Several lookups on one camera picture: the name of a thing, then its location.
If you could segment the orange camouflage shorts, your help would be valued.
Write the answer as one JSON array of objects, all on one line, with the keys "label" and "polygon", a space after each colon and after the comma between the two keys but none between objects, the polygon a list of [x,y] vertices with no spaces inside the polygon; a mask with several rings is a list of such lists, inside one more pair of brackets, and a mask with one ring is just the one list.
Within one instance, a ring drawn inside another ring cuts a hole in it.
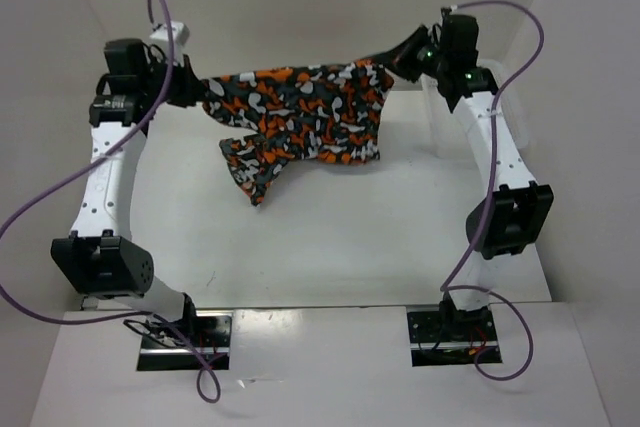
[{"label": "orange camouflage shorts", "polygon": [[210,78],[201,100],[216,122],[247,130],[219,143],[252,205],[294,161],[361,165],[380,157],[382,110],[394,85],[371,59]]}]

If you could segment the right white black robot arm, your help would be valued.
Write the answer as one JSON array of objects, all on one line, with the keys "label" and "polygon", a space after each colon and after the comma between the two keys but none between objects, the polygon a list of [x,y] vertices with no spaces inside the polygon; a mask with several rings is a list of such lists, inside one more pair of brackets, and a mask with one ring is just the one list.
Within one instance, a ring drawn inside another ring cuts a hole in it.
[{"label": "right white black robot arm", "polygon": [[499,258],[536,242],[554,200],[522,159],[504,117],[506,85],[479,64],[478,37],[475,17],[445,7],[440,22],[419,27],[391,62],[406,80],[432,81],[431,96],[461,127],[485,187],[465,221],[468,246],[441,288],[438,325],[450,340],[464,338],[483,319]]}]

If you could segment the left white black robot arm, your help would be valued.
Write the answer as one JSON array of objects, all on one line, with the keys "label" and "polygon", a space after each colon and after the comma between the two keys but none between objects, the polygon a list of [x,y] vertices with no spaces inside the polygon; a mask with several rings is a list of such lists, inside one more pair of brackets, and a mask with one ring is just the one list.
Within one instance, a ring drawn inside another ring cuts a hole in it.
[{"label": "left white black robot arm", "polygon": [[154,272],[150,252],[132,240],[130,213],[138,163],[151,114],[164,92],[179,107],[194,105],[200,92],[185,44],[154,38],[125,38],[104,47],[108,66],[89,107],[93,169],[69,234],[51,243],[51,257],[73,288],[99,300],[160,315],[175,345],[196,341],[195,305]]}]

